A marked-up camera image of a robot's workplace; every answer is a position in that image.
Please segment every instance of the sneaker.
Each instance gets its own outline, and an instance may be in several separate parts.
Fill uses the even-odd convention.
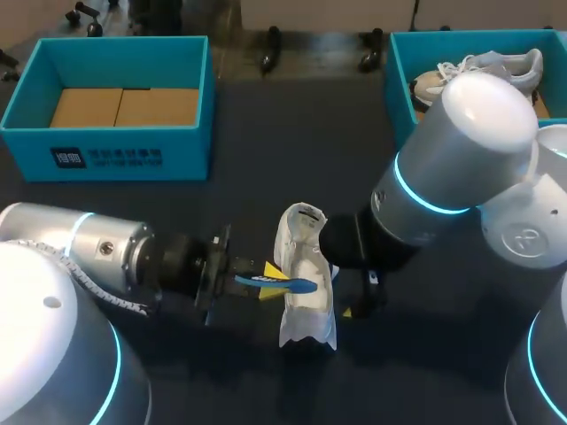
[[[543,75],[543,56],[538,49],[531,49],[525,55],[501,55],[489,51],[478,56],[469,55],[457,66],[449,62],[437,64],[437,71],[422,73],[409,84],[416,109],[427,110],[454,77],[468,72],[496,75],[520,90],[533,104],[533,93]]]
[[[308,279],[317,285],[309,294],[285,294],[280,326],[280,347],[308,336],[337,349],[332,280],[338,267],[329,264],[319,249],[319,233],[327,218],[308,204],[290,206],[280,219],[274,262],[290,279]]]

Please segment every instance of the shoe lace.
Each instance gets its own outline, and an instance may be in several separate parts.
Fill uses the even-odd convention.
[[[456,77],[457,75],[460,75],[464,72],[479,70],[480,68],[478,66],[468,66],[467,67],[467,61],[471,58],[473,58],[473,55],[466,56],[457,66],[453,65],[450,62],[443,62],[443,63],[437,64],[437,69],[439,70],[441,77],[443,77],[441,79],[441,81],[449,82],[454,77]]]

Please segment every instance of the black tabletop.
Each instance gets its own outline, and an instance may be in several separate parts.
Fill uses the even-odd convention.
[[[36,202],[200,237],[231,223],[233,254],[271,259],[285,208],[356,211],[394,153],[379,76],[220,83],[213,146],[208,182],[108,184],[25,184],[2,147],[0,208]],[[341,271],[329,357],[282,355],[281,298],[222,299],[211,328],[176,296],[157,320],[112,320],[151,378],[153,423],[501,424],[508,357],[563,270],[496,258],[472,212],[391,277],[389,305],[366,321],[340,317],[361,284]]]

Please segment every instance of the logo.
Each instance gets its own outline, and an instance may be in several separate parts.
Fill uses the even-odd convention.
[[[282,279],[276,279],[274,277],[267,277],[267,276],[252,276],[250,279],[253,281],[261,281],[261,282],[281,282]]]
[[[309,217],[310,219],[313,219],[315,221],[319,221],[319,219],[317,218],[317,215],[315,214],[315,210],[313,208],[311,208],[310,206],[303,207],[303,209],[299,210],[298,213],[302,214],[302,215],[306,215],[307,217]]]
[[[527,224],[515,223],[502,232],[502,242],[520,257],[535,259],[548,251],[549,242],[539,229]]]
[[[51,155],[58,168],[86,168],[78,148],[51,148]]]

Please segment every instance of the teal box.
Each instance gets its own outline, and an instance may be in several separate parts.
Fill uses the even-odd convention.
[[[66,88],[199,89],[195,124],[49,128]],[[204,180],[214,118],[206,37],[42,39],[0,131],[28,182]]]
[[[418,75],[437,69],[439,62],[457,65],[467,55],[494,50],[524,54],[537,48],[543,54],[543,78],[538,87],[550,119],[540,127],[567,124],[567,50],[555,30],[434,31],[394,33],[385,71],[385,102],[399,150],[417,125],[408,84]]]

